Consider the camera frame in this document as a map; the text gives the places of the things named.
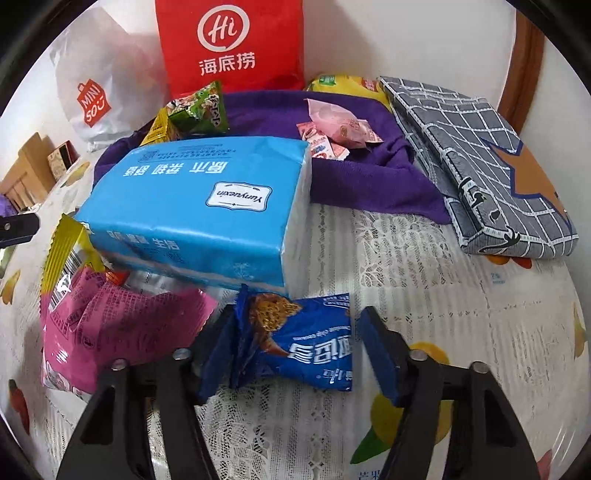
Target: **blue snack wrapper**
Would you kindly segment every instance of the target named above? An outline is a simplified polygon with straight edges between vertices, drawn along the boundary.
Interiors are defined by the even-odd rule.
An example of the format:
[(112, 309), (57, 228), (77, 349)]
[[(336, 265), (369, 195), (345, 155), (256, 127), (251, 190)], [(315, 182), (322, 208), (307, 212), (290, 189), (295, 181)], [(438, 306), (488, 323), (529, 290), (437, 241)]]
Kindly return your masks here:
[(230, 386), (280, 375), (316, 388), (351, 391), (349, 294), (289, 300), (243, 285)]

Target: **yellow snack bag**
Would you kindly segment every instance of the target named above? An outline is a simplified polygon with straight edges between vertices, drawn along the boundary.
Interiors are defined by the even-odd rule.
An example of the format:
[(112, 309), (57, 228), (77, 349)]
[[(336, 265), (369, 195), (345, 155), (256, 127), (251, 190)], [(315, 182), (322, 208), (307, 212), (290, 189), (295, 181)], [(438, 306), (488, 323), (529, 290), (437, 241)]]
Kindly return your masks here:
[(168, 118), (166, 108), (161, 108), (154, 119), (154, 123), (152, 124), (148, 135), (146, 135), (139, 146), (143, 147), (144, 145), (155, 143), (172, 142), (174, 140), (180, 140), (180, 138), (181, 136), (178, 133), (177, 128)]
[(343, 95), (372, 98), (392, 111), (388, 97), (386, 97), (379, 83), (372, 79), (350, 75), (320, 75), (312, 80), (306, 90), (309, 92), (341, 93)]
[(105, 266), (90, 243), (84, 225), (68, 215), (62, 215), (53, 232), (51, 247), (41, 280), (41, 319), (54, 312), (67, 293), (71, 293), (76, 273), (84, 266), (102, 273)]

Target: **lemon print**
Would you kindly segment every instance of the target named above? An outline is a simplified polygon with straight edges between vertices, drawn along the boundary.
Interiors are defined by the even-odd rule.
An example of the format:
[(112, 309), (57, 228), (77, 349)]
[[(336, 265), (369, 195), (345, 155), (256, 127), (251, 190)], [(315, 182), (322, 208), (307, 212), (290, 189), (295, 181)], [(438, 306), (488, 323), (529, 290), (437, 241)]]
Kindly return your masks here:
[(69, 187), (71, 185), (74, 185), (78, 180), (80, 180), (84, 176), (86, 170), (88, 170), (88, 167), (90, 167), (90, 162), (89, 161), (85, 161), (82, 165), (80, 165), (80, 167), (78, 167), (77, 169), (75, 169), (70, 174), (70, 176), (68, 177), (68, 179), (62, 185), (62, 187)]
[[(417, 342), (410, 345), (411, 350), (419, 349), (443, 365), (449, 365), (447, 354), (437, 345)], [(435, 436), (435, 445), (441, 442), (452, 427), (452, 400), (443, 400), (439, 405), (439, 423)], [(403, 408), (394, 407), (381, 393), (376, 395), (369, 412), (371, 428), (361, 441), (351, 458), (351, 463), (361, 463), (390, 449), (402, 420)]]
[(12, 277), (6, 280), (4, 288), (0, 293), (4, 305), (12, 304), (12, 297), (14, 295), (14, 287), (17, 286), (18, 279), (21, 277), (21, 271), (17, 270)]
[(501, 255), (485, 255), (489, 262), (495, 265), (505, 265), (509, 263), (510, 257), (502, 257)]
[(581, 325), (579, 312), (576, 303), (573, 303), (573, 317), (574, 317), (574, 357), (579, 358), (585, 350), (585, 343), (587, 342), (587, 332)]
[(409, 346), (411, 350), (422, 350), (436, 362), (442, 365), (449, 365), (447, 353), (441, 350), (437, 345), (429, 342), (417, 342)]

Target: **table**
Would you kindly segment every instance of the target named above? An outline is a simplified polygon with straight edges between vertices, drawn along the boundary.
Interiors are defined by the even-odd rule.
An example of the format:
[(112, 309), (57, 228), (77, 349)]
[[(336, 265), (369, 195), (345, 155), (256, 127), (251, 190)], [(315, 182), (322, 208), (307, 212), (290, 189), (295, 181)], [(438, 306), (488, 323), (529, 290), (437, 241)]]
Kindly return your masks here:
[[(61, 214), (88, 197), (100, 154), (84, 155), (50, 192), (38, 211), (38, 234), (16, 248), (2, 281), (0, 409), (47, 479), (55, 477), (85, 403), (41, 385), (41, 268)], [(559, 478), (591, 433), (589, 350), (563, 260), (498, 265), (462, 253), (451, 226), (323, 205), (310, 206), (308, 232), (310, 296), (350, 292), (352, 317), (374, 305), (409, 344), (428, 342), (422, 347), (461, 367), (490, 364), (536, 460), (542, 469), (551, 461), (550, 478)], [(18, 271), (10, 295), (5, 287)], [(353, 361), (352, 393), (278, 378), (239, 391), (221, 387), (197, 409), (220, 477), (377, 478), (387, 455), (379, 446), (387, 447), (399, 412), (379, 396), (358, 340)], [(9, 406), (9, 379), (27, 401), (30, 436)], [(147, 422), (157, 478), (169, 478), (153, 404)], [(367, 436), (370, 447), (362, 445)], [(448, 441), (449, 435), (435, 448), (430, 479), (441, 477)]]

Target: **star pattern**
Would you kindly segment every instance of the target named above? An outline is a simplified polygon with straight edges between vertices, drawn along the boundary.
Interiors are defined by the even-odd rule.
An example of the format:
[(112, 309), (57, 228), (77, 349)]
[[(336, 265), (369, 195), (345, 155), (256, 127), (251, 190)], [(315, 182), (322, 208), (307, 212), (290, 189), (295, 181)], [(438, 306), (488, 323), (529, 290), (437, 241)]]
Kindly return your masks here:
[(554, 185), (523, 142), (519, 142), (515, 153), (510, 153), (492, 144), (491, 150), (511, 168), (511, 194), (513, 196), (525, 199), (543, 198), (552, 205), (565, 222), (569, 223), (566, 210), (558, 198)]

